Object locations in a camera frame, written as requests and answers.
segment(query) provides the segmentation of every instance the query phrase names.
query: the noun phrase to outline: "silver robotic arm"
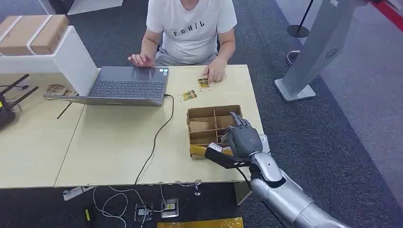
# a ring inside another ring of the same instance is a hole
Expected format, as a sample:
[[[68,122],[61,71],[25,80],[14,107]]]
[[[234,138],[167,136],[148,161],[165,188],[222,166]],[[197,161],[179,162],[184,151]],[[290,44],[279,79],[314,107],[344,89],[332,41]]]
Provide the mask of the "silver robotic arm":
[[[291,227],[349,228],[316,206],[302,188],[277,166],[273,157],[262,151],[256,129],[247,120],[231,114],[237,126],[230,126],[222,141],[231,147],[234,157],[223,154],[222,149],[214,144],[208,147],[206,158],[227,169],[249,166],[252,192]]]

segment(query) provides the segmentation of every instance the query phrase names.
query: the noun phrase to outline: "laptop keyboard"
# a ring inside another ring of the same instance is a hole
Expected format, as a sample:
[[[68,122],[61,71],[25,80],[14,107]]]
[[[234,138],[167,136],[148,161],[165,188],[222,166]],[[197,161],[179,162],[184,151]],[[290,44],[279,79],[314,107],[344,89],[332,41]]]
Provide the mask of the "laptop keyboard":
[[[160,98],[163,92],[162,81],[105,81],[100,80],[92,96]]]

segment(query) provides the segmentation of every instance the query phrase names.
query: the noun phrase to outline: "red stripe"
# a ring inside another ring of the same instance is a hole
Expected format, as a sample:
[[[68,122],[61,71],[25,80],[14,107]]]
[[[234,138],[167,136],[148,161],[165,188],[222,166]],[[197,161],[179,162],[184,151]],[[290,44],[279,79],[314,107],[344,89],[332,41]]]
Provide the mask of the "red stripe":
[[[372,4],[387,17],[393,24],[395,24],[401,31],[403,31],[403,17],[400,16],[394,9],[391,8],[386,2],[382,1],[378,4]]]

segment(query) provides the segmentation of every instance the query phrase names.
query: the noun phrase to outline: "cardboard package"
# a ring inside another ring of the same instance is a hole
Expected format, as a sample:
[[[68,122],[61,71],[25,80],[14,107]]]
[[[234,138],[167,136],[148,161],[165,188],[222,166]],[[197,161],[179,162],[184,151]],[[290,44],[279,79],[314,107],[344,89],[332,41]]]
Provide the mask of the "cardboard package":
[[[230,112],[242,116],[239,105],[188,109],[190,156],[193,159],[204,158],[206,148],[210,143],[216,143],[222,147],[227,146],[221,142],[221,137],[228,126],[235,124]],[[226,149],[224,153],[232,155],[231,150]]]
[[[67,26],[65,15],[9,16],[0,24],[0,53],[4,56],[53,54]]]

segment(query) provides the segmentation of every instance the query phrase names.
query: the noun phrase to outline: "gray shorts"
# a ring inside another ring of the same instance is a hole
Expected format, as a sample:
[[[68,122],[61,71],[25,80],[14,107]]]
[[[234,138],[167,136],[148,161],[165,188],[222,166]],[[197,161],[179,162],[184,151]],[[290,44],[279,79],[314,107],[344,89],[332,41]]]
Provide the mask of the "gray shorts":
[[[168,66],[191,66],[191,65],[208,65],[217,57],[216,53],[211,54],[207,59],[201,61],[200,63],[186,64],[174,57],[168,55],[163,48],[155,55],[155,66],[156,67],[168,67]]]

